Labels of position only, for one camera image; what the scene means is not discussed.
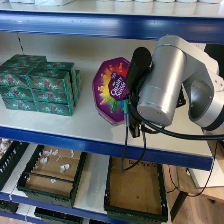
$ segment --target lower shelf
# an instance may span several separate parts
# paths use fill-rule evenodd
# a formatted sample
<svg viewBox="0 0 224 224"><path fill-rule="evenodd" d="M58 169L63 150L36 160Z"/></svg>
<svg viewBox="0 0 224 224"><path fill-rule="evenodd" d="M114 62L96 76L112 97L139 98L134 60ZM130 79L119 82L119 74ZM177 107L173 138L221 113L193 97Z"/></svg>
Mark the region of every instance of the lower shelf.
<svg viewBox="0 0 224 224"><path fill-rule="evenodd" d="M106 178L109 164L109 156L88 154L82 177L79 183L79 189L76 196L74 207L65 208L62 206L47 204L30 200L25 193L16 188L20 174L24 170L37 145L30 144L14 169L11 177L0 192L0 199L13 201L25 205L32 205L52 211L58 211L65 214L75 215L83 218L98 220L113 224L127 224L126 222L109 219L104 211L104 193L106 189ZM28 222L34 222L33 216L28 216Z"/></svg>

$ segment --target cardboard tray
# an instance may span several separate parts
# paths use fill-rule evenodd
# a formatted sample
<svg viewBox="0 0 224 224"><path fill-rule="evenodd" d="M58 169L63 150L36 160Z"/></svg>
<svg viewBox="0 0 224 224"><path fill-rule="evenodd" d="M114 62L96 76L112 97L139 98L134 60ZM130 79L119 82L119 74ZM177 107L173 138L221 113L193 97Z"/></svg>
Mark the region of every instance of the cardboard tray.
<svg viewBox="0 0 224 224"><path fill-rule="evenodd" d="M118 220L130 222L130 223L139 223L139 224L167 222L168 208L167 208L166 191L164 186L162 166L160 164L154 164L154 174L153 175L150 174L150 175L153 176L155 181L153 181L152 179L149 182L150 186L146 185L149 189L149 192L148 192L147 189L146 191L139 190L140 187L138 187L138 185L141 186L142 181L148 181L148 180L147 178L142 178L141 176L142 174L138 173L138 171L142 172L143 169L145 169L147 165L150 166L150 164L152 165L153 163L141 162L139 166L132 168L137 170L135 174L136 176L130 173L129 175L130 179L128 180L127 176L123 178L124 173L120 171L118 161L116 164L118 168L116 167L112 168L113 159L114 159L113 157L110 157L107 183L106 183L106 191L104 196L104 209L105 211L107 211L108 217L112 219L118 219ZM130 161L131 160L125 160L125 163L124 163L125 167L127 166L128 162L129 162L129 165L132 164L130 163ZM115 182L112 183L110 180L112 171L113 173L118 174L117 176L115 176L116 178L114 178L116 180L116 183ZM128 187L127 187L128 185L131 185L131 192L128 192ZM118 206L114 205L114 202L116 202L116 200L114 200L114 198L112 199L111 192L116 192L115 194L113 193L113 195L115 195L115 197L118 198L116 199L117 201L119 200L121 201L120 204L123 206L123 208L121 205L118 205ZM148 197L148 194L150 194L150 197L151 197L150 200L145 199L146 197ZM132 198L133 198L133 205L134 205L133 207L135 207L134 209L131 208L132 205L130 203L130 200L132 200ZM147 212L140 211L142 204L136 203L139 198L143 198L143 200L146 200Z"/></svg>
<svg viewBox="0 0 224 224"><path fill-rule="evenodd" d="M7 213L16 213L19 204L0 200L0 211Z"/></svg>
<svg viewBox="0 0 224 224"><path fill-rule="evenodd" d="M0 159L0 190L4 187L15 166L20 161L29 143L13 141Z"/></svg>
<svg viewBox="0 0 224 224"><path fill-rule="evenodd" d="M29 173L31 173L34 170L34 167L35 167L38 159L40 158L44 148L45 148L45 146L43 146L43 145L37 146L35 152L33 153L30 161L27 163L26 168L23 171L23 173L17 183L17 189L19 191L23 191L28 196L28 198L31 200L72 208L74 205L76 193L77 193L78 186L79 186L79 181L80 181L82 170L84 167L86 153L83 153L83 152L81 153L80 159L77 162L77 169L75 171L75 175L74 175L74 177L72 177L72 179L68 180L69 186L68 186L68 183L63 182L60 179L57 179L57 177L56 178L52 177L52 179L56 179L55 183L58 184L57 186L59 186L59 187L56 191L52 190L52 192L49 192L49 185L48 185L48 188L46 188L47 190L43 189L43 188L40 190L40 188L38 188L38 186L35 187L35 184L38 185L42 181L49 182L50 181L49 178L38 177L38 178L42 178L42 179L40 181L39 180L36 182L34 181L32 188L29 188L26 186L26 184L29 183L30 178L33 178L33 175L30 175ZM64 192L60 188L60 183L67 184L66 187L64 187L64 188L66 188L66 190L68 192L67 194L63 194Z"/></svg>
<svg viewBox="0 0 224 224"><path fill-rule="evenodd" d="M52 224L81 224L82 218L55 212L47 209L36 208L34 215L41 218L44 222Z"/></svg>

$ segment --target wire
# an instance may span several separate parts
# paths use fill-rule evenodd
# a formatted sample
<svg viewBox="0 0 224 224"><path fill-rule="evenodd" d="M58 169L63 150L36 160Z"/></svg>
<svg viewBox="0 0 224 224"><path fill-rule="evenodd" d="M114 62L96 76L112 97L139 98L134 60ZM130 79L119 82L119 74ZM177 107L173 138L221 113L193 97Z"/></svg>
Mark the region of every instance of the wire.
<svg viewBox="0 0 224 224"><path fill-rule="evenodd" d="M174 189L177 189L179 192L182 192L182 193L184 193L185 195L187 195L188 197L192 197L192 198L201 195L201 194L204 192L205 188L207 187L207 184L208 184L208 182L209 182L209 179L210 179L210 177L211 177L211 175L212 175L212 170L213 170L214 163L215 163L215 157L216 157L217 146L218 146L218 141L216 141L216 145L215 145L215 153L214 153L214 156L213 156L213 162L212 162L212 166L211 166L211 169L210 169L210 174L209 174L209 176L208 176L208 179L207 179L207 181L206 181L205 186L203 187L203 189L202 189L199 193L197 193L197 194L195 194L195 195L190 195L190 194L187 194L186 192L181 191L181 190L176 186L176 184L174 183L174 181L173 181L173 179L172 179L172 176L171 176L171 173L170 173L170 167L169 167L170 180L171 180L173 186L175 187Z"/></svg>
<svg viewBox="0 0 224 224"><path fill-rule="evenodd" d="M172 192L174 192L176 189L177 189L177 188L175 187L173 190L171 190L171 191L167 191L166 193L167 193L167 194L172 193Z"/></svg>
<svg viewBox="0 0 224 224"><path fill-rule="evenodd" d="M123 163L124 163L124 159L125 159L125 155L126 155L126 151L127 151L127 143L128 143L128 127L126 127L125 146L124 146L124 151L122 154L121 164L120 164L122 172L125 172L125 171L130 170L131 168L135 167L141 161L142 157L144 156L145 150L146 150L146 137L145 137L145 132L143 132L143 131L142 131L142 136L143 136L143 142L144 142L144 149L142 151L140 158L135 163L133 163L131 166L129 166L127 168L123 168Z"/></svg>
<svg viewBox="0 0 224 224"><path fill-rule="evenodd" d="M175 138L181 138L181 139L185 139L185 140L223 140L224 139L224 135L188 135L188 134L180 134L180 133L176 133L176 132L172 132L172 131L167 131L164 128L160 128L154 124L152 124L151 122L147 121L146 119L144 119L137 111L135 103L133 102L133 98L132 98L132 94L130 92L129 94L130 96L130 101L131 104L133 105L133 110L135 111L135 113L137 113L139 115L139 117L142 119L142 121L148 125L150 128L159 131L165 135L169 135Z"/></svg>

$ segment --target floor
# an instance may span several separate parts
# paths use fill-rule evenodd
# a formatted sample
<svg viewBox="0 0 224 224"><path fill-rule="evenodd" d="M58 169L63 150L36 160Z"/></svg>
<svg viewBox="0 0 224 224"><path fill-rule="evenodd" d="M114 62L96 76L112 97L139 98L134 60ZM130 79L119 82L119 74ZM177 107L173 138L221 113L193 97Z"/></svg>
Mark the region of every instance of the floor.
<svg viewBox="0 0 224 224"><path fill-rule="evenodd" d="M167 191L174 189L169 175L168 166L164 166ZM169 207L177 197L178 191L167 194ZM173 224L223 224L224 203L211 203L207 198L199 196L187 198L177 214ZM25 222L0 217L0 224L25 224Z"/></svg>

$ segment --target gray robot arm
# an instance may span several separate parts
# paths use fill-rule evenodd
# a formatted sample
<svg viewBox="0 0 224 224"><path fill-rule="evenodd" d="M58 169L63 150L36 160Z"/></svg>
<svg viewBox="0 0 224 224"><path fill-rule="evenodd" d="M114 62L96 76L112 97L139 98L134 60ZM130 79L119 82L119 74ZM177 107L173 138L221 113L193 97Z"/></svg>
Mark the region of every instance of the gray robot arm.
<svg viewBox="0 0 224 224"><path fill-rule="evenodd" d="M183 84L189 98L189 118L211 132L224 133L224 82L218 63L177 36L162 37L152 56L153 69L145 80L137 110L152 123L172 123Z"/></svg>

